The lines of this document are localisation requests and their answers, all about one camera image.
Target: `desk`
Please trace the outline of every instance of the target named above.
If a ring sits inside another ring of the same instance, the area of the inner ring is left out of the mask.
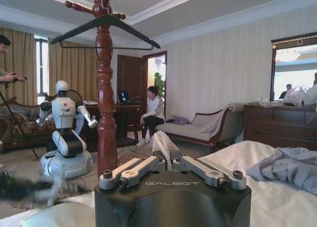
[[[95,115],[96,120],[100,119],[100,111],[97,105],[86,105],[87,111],[90,115]],[[113,109],[113,118],[117,126],[116,141],[117,148],[135,145],[137,144],[139,137],[137,131],[137,125],[140,121],[140,105],[128,104],[121,105],[117,104]],[[132,127],[134,131],[134,139],[128,138],[128,127]],[[97,128],[90,129],[85,122],[81,136],[87,143],[87,150],[89,152],[97,151],[97,145],[90,145],[98,141],[98,130]]]

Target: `sofa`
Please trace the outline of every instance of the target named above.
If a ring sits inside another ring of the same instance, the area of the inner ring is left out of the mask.
[[[77,91],[69,90],[69,97],[74,101],[82,100]],[[47,96],[47,100],[52,101],[54,96]],[[27,139],[32,146],[45,146],[51,139],[55,131],[54,121],[47,122],[39,126],[36,119],[40,114],[40,106],[26,106],[16,101],[16,97],[7,100],[18,123],[23,129]],[[21,148],[29,143],[21,133],[19,127],[14,124],[13,118],[4,103],[0,104],[0,140],[3,143],[0,152],[8,149]]]
[[[218,142],[235,142],[242,132],[243,123],[244,103],[230,103],[214,113],[196,113],[190,124],[164,123],[158,125],[156,130],[163,131],[171,138],[208,145],[210,152],[214,153]]]

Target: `laptop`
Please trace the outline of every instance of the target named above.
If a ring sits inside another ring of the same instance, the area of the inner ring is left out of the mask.
[[[118,91],[118,97],[121,104],[129,104],[129,95],[127,91]]]

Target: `green plant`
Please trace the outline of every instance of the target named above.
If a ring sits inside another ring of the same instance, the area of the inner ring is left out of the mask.
[[[162,75],[158,72],[154,74],[154,86],[158,89],[158,96],[163,98],[165,93],[165,81],[162,80]]]

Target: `white robot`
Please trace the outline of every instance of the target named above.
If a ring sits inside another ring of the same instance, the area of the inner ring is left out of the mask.
[[[93,167],[91,154],[86,151],[86,143],[72,129],[76,112],[82,115],[90,128],[98,125],[98,122],[90,119],[86,107],[82,102],[75,103],[67,96],[68,85],[65,81],[56,83],[58,97],[52,101],[44,101],[40,105],[39,125],[53,117],[56,131],[52,134],[55,150],[41,157],[41,165],[44,175],[73,178],[89,172]]]

